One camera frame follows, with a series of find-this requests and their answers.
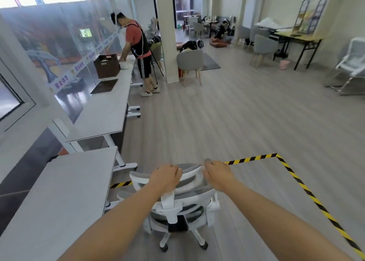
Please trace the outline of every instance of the air conditioner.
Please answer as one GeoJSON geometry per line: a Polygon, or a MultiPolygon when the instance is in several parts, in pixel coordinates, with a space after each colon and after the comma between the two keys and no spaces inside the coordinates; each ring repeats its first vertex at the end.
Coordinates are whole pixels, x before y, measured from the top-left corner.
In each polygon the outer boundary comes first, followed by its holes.
{"type": "Polygon", "coordinates": [[[244,20],[243,27],[252,28],[252,26],[259,22],[262,10],[263,0],[246,0],[244,6],[244,20]]]}

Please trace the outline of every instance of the chair wheel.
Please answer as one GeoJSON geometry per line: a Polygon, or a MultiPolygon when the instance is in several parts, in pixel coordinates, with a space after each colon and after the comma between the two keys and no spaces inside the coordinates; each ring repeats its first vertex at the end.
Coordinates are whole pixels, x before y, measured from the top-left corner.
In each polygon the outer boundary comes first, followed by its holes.
{"type": "Polygon", "coordinates": [[[207,242],[205,242],[205,244],[204,245],[200,245],[199,244],[199,246],[203,249],[203,250],[207,250],[207,248],[208,248],[208,243],[207,242]]]}
{"type": "Polygon", "coordinates": [[[162,252],[166,252],[169,249],[169,247],[167,246],[167,244],[165,244],[165,246],[163,248],[160,247],[160,249],[162,252]]]}

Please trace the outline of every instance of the pink object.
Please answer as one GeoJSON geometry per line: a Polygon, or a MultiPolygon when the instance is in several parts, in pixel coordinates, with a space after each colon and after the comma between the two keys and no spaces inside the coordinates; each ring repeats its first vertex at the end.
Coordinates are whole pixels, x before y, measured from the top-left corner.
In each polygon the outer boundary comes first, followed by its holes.
{"type": "Polygon", "coordinates": [[[281,60],[280,61],[280,69],[281,70],[285,70],[288,66],[288,64],[290,63],[289,60],[281,60]]]}

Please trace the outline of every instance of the hand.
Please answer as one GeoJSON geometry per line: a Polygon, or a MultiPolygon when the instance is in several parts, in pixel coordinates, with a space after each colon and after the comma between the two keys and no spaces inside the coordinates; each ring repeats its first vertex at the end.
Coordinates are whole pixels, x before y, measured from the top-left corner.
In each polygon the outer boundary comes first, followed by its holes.
{"type": "Polygon", "coordinates": [[[216,190],[224,192],[236,181],[236,178],[228,164],[222,161],[206,162],[203,176],[216,190]]]}
{"type": "Polygon", "coordinates": [[[148,185],[154,189],[158,196],[171,192],[179,183],[183,170],[177,165],[164,164],[154,169],[148,185]]]}

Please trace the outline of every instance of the brown basket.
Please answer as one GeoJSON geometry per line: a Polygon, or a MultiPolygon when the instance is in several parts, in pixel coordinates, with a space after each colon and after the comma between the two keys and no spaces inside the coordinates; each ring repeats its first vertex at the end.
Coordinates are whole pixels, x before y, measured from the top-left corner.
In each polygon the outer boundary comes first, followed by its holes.
{"type": "Polygon", "coordinates": [[[94,61],[94,66],[99,79],[116,77],[121,70],[116,54],[110,54],[107,56],[100,55],[97,60],[94,61]]]}

